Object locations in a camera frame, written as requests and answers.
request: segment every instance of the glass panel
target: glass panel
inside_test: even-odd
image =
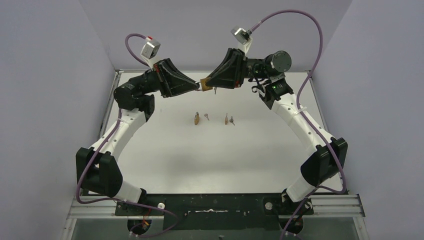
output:
[[[299,236],[303,240],[359,240],[351,217],[304,218],[304,228]],[[162,229],[162,219],[155,219],[146,234]],[[178,230],[169,231],[151,240],[278,240],[280,231],[266,231],[262,228],[245,230]],[[128,240],[126,219],[78,219],[72,240]]]

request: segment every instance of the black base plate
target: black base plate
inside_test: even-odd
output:
[[[272,203],[272,210],[265,209]],[[281,193],[247,194],[148,194],[146,205],[165,204],[165,209],[175,213],[179,223],[173,230],[241,230],[263,228],[279,230],[278,215],[291,215],[297,204],[290,207],[282,203]],[[116,216],[142,216],[145,211],[118,202]],[[162,216],[163,212],[152,210],[149,216]],[[176,222],[175,217],[165,214],[163,228]]]

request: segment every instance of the cylindrical motor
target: cylindrical motor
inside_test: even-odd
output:
[[[286,51],[277,51],[265,58],[265,65],[271,66],[280,73],[285,73],[292,67],[292,58]]]

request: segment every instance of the mounting bolt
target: mounting bolt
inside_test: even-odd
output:
[[[160,202],[160,203],[157,205],[157,208],[158,208],[158,209],[165,209],[165,204],[164,204],[164,203],[162,203],[162,202]]]
[[[272,210],[272,209],[273,209],[273,204],[272,204],[272,203],[270,203],[270,202],[267,202],[267,203],[265,203],[265,208],[266,208],[267,210]]]

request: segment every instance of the gray wall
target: gray wall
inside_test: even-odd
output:
[[[114,68],[77,0],[0,7],[0,239],[58,239]]]
[[[127,52],[130,33],[156,38],[159,55],[171,58],[180,70],[212,70],[227,48],[237,46],[230,30],[251,28],[277,10],[299,9],[322,24],[327,45],[352,0],[79,0],[116,69],[143,69]],[[318,52],[318,34],[307,17],[291,13],[273,17],[253,35],[249,56],[264,58],[286,50],[293,58],[290,71],[309,70]],[[144,41],[131,39],[137,54]]]
[[[314,75],[372,240],[424,236],[424,1],[353,0]]]

